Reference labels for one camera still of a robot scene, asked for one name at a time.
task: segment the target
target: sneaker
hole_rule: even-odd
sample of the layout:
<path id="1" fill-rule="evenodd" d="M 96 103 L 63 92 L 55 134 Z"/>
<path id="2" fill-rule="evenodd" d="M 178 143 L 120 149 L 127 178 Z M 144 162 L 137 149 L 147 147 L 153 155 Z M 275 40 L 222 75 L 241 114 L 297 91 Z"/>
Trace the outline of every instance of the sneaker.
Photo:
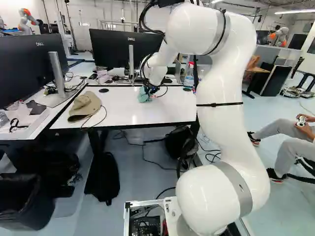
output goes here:
<path id="1" fill-rule="evenodd" d="M 253 133 L 254 133 L 254 132 L 247 132 L 247 135 L 248 135 L 249 139 L 251 140 L 252 144 L 253 144 L 254 146 L 258 147 L 259 144 L 260 144 L 261 139 L 254 139 L 254 138 L 252 137 L 252 134 L 253 134 Z"/>
<path id="2" fill-rule="evenodd" d="M 267 168 L 266 171 L 269 176 L 269 179 L 274 183 L 282 183 L 284 179 L 286 179 L 286 175 L 283 175 L 282 177 L 278 177 L 273 168 Z"/>

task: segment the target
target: teal cloth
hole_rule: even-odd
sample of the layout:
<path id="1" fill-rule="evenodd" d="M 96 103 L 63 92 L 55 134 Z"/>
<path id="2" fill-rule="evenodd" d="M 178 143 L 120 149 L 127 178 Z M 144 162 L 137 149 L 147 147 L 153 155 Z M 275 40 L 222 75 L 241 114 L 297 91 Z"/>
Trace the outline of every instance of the teal cloth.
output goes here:
<path id="1" fill-rule="evenodd" d="M 144 86 L 142 86 L 139 90 L 139 94 L 138 94 L 138 100 L 139 102 L 151 102 L 152 98 L 150 98 L 150 96 L 148 96 L 144 90 Z"/>

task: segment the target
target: hand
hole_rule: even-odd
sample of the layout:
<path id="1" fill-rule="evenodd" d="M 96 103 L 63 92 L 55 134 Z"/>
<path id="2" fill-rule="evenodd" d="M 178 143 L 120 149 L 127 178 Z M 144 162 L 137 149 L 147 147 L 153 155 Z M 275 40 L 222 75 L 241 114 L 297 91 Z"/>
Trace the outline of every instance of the hand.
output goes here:
<path id="1" fill-rule="evenodd" d="M 315 122 L 315 117 L 312 117 L 312 116 L 309 116 L 309 115 L 306 115 L 306 114 L 298 114 L 296 116 L 297 119 L 299 119 L 299 117 L 302 116 L 302 117 L 305 117 L 306 118 L 306 121 L 307 122 Z"/>
<path id="2" fill-rule="evenodd" d="M 314 139 L 315 138 L 315 135 L 313 134 L 312 132 L 312 129 L 311 127 L 309 126 L 309 124 L 307 122 L 305 122 L 305 125 L 304 126 L 297 126 L 295 124 L 295 127 L 300 130 L 302 133 L 306 134 L 310 139 Z"/>

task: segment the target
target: beige hat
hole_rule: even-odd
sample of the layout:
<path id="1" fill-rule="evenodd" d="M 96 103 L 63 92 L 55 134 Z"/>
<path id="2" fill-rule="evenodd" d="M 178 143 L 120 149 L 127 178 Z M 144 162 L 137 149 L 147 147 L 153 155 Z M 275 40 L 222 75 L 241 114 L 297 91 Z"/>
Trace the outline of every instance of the beige hat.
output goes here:
<path id="1" fill-rule="evenodd" d="M 76 97 L 73 103 L 69 111 L 69 122 L 80 121 L 94 115 L 102 105 L 101 100 L 91 91 Z"/>

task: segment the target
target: black bag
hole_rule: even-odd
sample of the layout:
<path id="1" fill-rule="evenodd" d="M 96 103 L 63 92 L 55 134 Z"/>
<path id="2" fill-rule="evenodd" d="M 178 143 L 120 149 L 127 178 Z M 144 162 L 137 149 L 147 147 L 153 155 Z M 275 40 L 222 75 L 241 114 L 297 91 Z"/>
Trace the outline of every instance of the black bag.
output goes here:
<path id="1" fill-rule="evenodd" d="M 187 140 L 192 138 L 188 126 L 180 126 L 165 136 L 165 147 L 173 159 L 178 159 L 183 152 L 183 147 Z"/>
<path id="2" fill-rule="evenodd" d="M 110 152 L 94 157 L 84 193 L 94 195 L 109 206 L 120 190 L 117 162 Z"/>
<path id="3" fill-rule="evenodd" d="M 19 173 L 38 174 L 47 186 L 50 196 L 70 197 L 73 186 L 67 182 L 75 175 L 80 162 L 76 154 L 67 154 L 61 151 L 19 150 Z"/>
<path id="4" fill-rule="evenodd" d="M 0 174 L 0 227 L 40 230 L 55 209 L 41 178 L 34 174 Z"/>

